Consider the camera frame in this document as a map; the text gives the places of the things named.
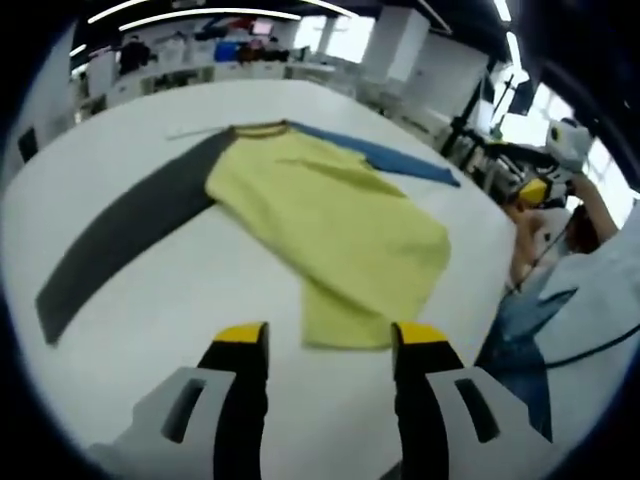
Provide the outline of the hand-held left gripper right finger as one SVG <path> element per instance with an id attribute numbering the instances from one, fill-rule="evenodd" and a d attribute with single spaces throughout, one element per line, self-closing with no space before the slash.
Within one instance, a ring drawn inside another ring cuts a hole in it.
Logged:
<path id="1" fill-rule="evenodd" d="M 394 323 L 391 339 L 401 478 L 544 478 L 552 444 L 524 402 L 432 326 Z"/>

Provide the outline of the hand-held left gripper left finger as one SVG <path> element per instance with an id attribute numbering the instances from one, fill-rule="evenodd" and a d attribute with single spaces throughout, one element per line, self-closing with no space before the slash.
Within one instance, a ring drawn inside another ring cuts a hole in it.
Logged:
<path id="1" fill-rule="evenodd" d="M 130 426 L 89 457 L 110 479 L 258 479 L 268 411 L 269 327 L 217 334 L 132 410 Z"/>

